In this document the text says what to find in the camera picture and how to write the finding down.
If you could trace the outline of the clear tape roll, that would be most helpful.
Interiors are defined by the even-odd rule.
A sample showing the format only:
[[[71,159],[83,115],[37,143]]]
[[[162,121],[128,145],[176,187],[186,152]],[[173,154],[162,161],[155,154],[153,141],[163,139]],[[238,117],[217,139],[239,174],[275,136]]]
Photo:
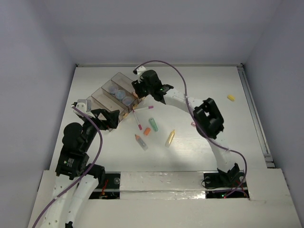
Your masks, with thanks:
[[[117,85],[110,85],[109,87],[108,87],[108,92],[110,93],[110,94],[115,94],[117,91],[119,90],[119,87],[117,86]]]

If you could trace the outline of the green highlighter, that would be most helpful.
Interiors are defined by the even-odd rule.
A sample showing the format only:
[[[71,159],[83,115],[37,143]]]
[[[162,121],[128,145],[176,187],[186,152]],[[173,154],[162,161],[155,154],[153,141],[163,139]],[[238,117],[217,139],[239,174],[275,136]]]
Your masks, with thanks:
[[[149,119],[149,123],[150,123],[152,129],[153,129],[155,132],[158,132],[158,126],[157,126],[157,124],[156,124],[154,118],[150,118],[150,119]]]

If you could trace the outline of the yellow highlighter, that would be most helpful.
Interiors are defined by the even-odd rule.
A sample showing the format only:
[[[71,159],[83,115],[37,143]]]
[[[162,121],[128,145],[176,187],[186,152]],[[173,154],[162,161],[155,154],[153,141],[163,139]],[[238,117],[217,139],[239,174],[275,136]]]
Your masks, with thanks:
[[[170,147],[170,145],[171,145],[171,143],[172,143],[172,141],[173,141],[173,139],[174,139],[174,136],[175,136],[175,130],[172,130],[172,131],[170,132],[170,134],[169,134],[167,140],[166,140],[166,143],[165,143],[165,146],[166,146],[166,147]]]

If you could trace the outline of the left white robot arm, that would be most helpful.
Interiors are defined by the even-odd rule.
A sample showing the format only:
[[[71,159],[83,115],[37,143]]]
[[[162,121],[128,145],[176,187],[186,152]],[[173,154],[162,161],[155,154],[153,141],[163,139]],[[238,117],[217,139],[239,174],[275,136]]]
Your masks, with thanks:
[[[83,124],[70,123],[64,128],[52,200],[39,215],[42,228],[74,228],[93,190],[107,185],[105,168],[96,160],[88,163],[87,152],[96,135],[117,128],[119,111],[73,109]]]

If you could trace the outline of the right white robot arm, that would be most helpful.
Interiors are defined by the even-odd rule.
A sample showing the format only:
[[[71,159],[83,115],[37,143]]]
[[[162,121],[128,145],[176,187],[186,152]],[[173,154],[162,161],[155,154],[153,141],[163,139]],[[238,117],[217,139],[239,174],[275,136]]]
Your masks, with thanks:
[[[141,66],[133,71],[137,80],[132,82],[135,93],[139,98],[152,96],[155,101],[181,109],[191,115],[198,133],[205,138],[211,147],[217,163],[215,184],[210,178],[207,185],[211,188],[232,187],[238,178],[239,166],[233,161],[228,147],[223,144],[224,119],[215,101],[211,98],[201,100],[188,97],[173,86],[163,84],[156,71],[147,70]]]

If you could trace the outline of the clear brown compartment organizer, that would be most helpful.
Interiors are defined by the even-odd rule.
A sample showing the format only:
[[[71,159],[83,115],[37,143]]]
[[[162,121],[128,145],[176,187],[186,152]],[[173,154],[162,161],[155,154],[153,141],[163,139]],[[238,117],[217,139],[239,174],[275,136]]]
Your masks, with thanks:
[[[105,109],[109,112],[118,110],[118,122],[121,122],[142,101],[135,94],[132,82],[124,74],[117,73],[88,97],[92,102],[91,108]]]

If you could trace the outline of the white pink-capped pen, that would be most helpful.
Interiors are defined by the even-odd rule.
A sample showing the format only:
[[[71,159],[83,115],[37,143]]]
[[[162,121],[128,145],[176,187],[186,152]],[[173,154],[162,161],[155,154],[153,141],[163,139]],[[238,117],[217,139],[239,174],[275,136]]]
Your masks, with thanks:
[[[154,108],[154,106],[151,105],[151,106],[147,106],[147,107],[133,109],[133,112],[140,112],[140,111],[149,110],[149,109],[153,109],[153,108]]]

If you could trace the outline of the white red-capped pen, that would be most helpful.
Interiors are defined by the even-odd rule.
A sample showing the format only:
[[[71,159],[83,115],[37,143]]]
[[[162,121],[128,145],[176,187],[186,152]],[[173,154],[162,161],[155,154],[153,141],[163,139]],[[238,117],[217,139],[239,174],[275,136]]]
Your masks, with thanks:
[[[136,123],[137,123],[139,129],[142,130],[142,126],[141,126],[141,124],[140,124],[140,122],[139,122],[139,119],[138,119],[138,117],[137,117],[136,112],[133,111],[133,115],[134,115],[134,117],[135,117],[135,120],[136,120]]]

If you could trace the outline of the grey orange-tipped marker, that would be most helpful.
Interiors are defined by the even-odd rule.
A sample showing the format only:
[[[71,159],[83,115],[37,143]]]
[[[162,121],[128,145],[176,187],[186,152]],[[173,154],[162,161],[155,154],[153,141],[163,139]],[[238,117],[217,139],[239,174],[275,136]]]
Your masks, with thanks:
[[[143,139],[139,135],[135,135],[135,139],[144,151],[148,149],[147,144],[143,141]]]

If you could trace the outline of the small orange eraser cap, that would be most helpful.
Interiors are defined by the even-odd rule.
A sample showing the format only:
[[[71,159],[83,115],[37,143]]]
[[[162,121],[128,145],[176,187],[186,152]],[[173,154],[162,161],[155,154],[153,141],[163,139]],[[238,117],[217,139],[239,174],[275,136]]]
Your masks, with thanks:
[[[151,129],[149,127],[147,127],[145,130],[144,130],[144,135],[149,135],[149,133],[151,132]]]

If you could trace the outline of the silver taped front board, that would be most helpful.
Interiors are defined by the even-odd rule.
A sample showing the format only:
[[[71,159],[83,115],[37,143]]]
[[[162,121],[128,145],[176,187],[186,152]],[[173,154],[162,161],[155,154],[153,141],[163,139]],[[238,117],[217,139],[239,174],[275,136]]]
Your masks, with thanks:
[[[122,200],[202,200],[202,172],[152,171],[122,172],[120,199]]]

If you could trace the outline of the yellow eraser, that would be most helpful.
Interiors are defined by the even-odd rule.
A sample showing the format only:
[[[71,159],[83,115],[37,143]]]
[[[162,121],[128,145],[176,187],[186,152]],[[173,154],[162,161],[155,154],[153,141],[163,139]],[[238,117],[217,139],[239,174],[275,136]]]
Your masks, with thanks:
[[[235,101],[235,97],[232,95],[228,95],[227,99],[229,99],[230,101],[234,102]]]

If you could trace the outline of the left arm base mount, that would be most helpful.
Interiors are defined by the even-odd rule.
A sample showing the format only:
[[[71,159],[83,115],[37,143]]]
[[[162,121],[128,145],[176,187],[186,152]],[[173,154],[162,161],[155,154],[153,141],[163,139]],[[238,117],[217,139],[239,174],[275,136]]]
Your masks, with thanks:
[[[120,198],[120,172],[107,172],[104,185],[99,185],[90,195],[90,200],[117,200]]]

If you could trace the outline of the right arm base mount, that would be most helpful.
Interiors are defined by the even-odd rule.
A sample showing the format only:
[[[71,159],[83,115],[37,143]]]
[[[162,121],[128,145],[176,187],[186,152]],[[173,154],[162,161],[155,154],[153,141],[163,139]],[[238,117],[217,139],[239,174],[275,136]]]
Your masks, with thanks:
[[[207,190],[207,199],[249,199],[245,172],[241,171],[236,163],[227,173],[220,170],[204,173],[201,185]]]

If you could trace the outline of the aluminium rail right edge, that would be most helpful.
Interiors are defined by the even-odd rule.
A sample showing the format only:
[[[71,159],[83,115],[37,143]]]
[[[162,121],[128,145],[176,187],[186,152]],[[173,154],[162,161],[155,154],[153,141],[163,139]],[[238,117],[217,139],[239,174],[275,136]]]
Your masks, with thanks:
[[[256,108],[256,105],[255,105],[255,102],[254,102],[254,99],[253,99],[253,96],[252,96],[252,93],[251,93],[251,90],[249,87],[249,83],[247,80],[244,66],[242,64],[237,66],[237,71],[238,71],[239,78],[240,78],[240,81],[241,81],[241,84],[242,84],[242,87],[243,87],[243,90],[245,93],[247,104],[248,104],[248,107],[250,110],[250,114],[251,114],[251,117],[253,120],[253,124],[255,127],[255,131],[257,134],[257,138],[258,138],[262,153],[263,153],[263,157],[264,157],[266,166],[268,169],[275,169],[276,165],[274,163],[273,157],[271,155],[271,152],[270,152],[270,149],[269,149],[269,146],[267,143],[267,139],[266,139],[266,136],[265,136],[258,112],[257,112],[257,108]]]

